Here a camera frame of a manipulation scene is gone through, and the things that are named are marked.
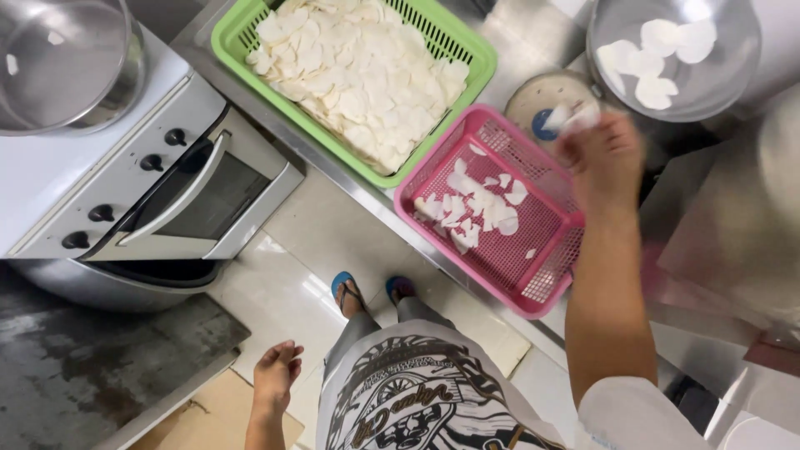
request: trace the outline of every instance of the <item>oven knob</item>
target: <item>oven knob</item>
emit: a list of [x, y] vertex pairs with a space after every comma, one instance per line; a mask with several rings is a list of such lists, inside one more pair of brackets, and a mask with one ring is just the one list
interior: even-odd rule
[[186, 147], [186, 133], [180, 128], [173, 128], [164, 135], [164, 142], [171, 146], [179, 145]]
[[100, 205], [89, 211], [89, 220], [92, 222], [113, 222], [114, 209], [111, 205]]
[[89, 235], [85, 231], [69, 233], [61, 241], [61, 246], [70, 250], [73, 248], [89, 248]]
[[142, 161], [139, 163], [139, 166], [144, 171], [157, 171], [163, 172], [164, 167], [161, 167], [161, 156], [158, 155], [147, 155], [142, 158]]

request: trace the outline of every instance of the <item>foot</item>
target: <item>foot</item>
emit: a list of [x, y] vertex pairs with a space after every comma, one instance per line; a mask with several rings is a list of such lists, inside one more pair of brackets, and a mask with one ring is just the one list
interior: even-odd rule
[[342, 310], [342, 314], [345, 316], [345, 318], [350, 319], [357, 312], [364, 311], [364, 308], [361, 307], [361, 302], [359, 302], [358, 299], [352, 294], [349, 292], [345, 294], [345, 284], [351, 291], [357, 292], [359, 295], [361, 295], [361, 292], [357, 287], [355, 287], [355, 283], [353, 283], [352, 279], [348, 279], [346, 282], [341, 283], [338, 286], [336, 291], [336, 306]]
[[414, 282], [404, 276], [393, 278], [391, 283], [390, 297], [394, 306], [400, 303], [400, 300], [406, 297], [416, 297], [417, 289], [414, 287]]

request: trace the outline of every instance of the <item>hand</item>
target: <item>hand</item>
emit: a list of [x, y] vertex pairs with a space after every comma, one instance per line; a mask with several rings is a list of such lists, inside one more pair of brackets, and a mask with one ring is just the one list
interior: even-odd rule
[[603, 113], [596, 127], [559, 137], [556, 151], [572, 170], [587, 221], [636, 216], [644, 150], [630, 119]]
[[253, 370], [254, 418], [282, 416], [289, 406], [289, 389], [300, 376], [302, 345], [287, 340], [267, 350]]

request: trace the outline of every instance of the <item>blue flip-flop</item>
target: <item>blue flip-flop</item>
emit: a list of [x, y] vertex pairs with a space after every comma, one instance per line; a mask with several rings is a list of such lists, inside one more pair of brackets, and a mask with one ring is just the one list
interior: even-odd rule
[[414, 286], [414, 282], [410, 279], [407, 279], [405, 276], [393, 276], [386, 281], [386, 296], [389, 297], [389, 301], [397, 307], [398, 305], [394, 302], [392, 298], [392, 291], [394, 290], [395, 286], [398, 285], [405, 285], [406, 287], [410, 287], [411, 291], [414, 293], [413, 297], [417, 296], [417, 287]]
[[[353, 285], [355, 286], [355, 289], [358, 292], [353, 292], [349, 287], [347, 287], [345, 282], [348, 279], [353, 282]], [[346, 271], [339, 272], [339, 274], [334, 277], [334, 282], [330, 284], [330, 293], [333, 294], [334, 299], [336, 299], [336, 294], [338, 293], [339, 290], [339, 284], [344, 286], [344, 292], [342, 293], [342, 301], [339, 302], [339, 310], [342, 311], [342, 314], [344, 314], [344, 308], [345, 308], [344, 296], [347, 295], [348, 293], [350, 293], [350, 295], [355, 297], [355, 299], [358, 300], [358, 302], [361, 304], [361, 308], [364, 311], [366, 311], [366, 304], [364, 303], [364, 298], [361, 297], [361, 289], [358, 288], [358, 285], [355, 283], [355, 278], [353, 278], [353, 276], [349, 272]]]

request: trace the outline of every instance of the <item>sleeve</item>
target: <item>sleeve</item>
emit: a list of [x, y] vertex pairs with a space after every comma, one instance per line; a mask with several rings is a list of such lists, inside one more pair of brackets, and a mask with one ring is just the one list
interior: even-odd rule
[[595, 383], [581, 400], [575, 450], [710, 450], [689, 420], [650, 381]]

